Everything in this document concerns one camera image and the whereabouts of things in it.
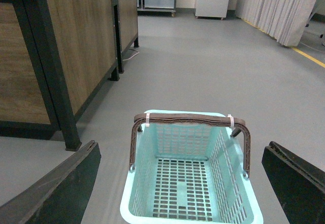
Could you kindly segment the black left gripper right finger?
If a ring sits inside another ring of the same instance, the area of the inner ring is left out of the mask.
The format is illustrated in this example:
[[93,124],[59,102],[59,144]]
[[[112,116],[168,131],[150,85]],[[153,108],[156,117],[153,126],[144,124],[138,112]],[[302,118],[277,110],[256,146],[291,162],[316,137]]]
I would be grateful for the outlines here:
[[262,165],[289,223],[324,223],[324,171],[275,141]]

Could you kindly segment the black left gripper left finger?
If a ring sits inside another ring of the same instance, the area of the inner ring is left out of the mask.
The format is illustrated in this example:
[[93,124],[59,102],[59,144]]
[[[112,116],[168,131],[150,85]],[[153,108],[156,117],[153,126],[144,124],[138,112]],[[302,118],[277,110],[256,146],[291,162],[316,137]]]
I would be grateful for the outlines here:
[[31,187],[1,206],[1,223],[81,223],[101,153],[90,141]]

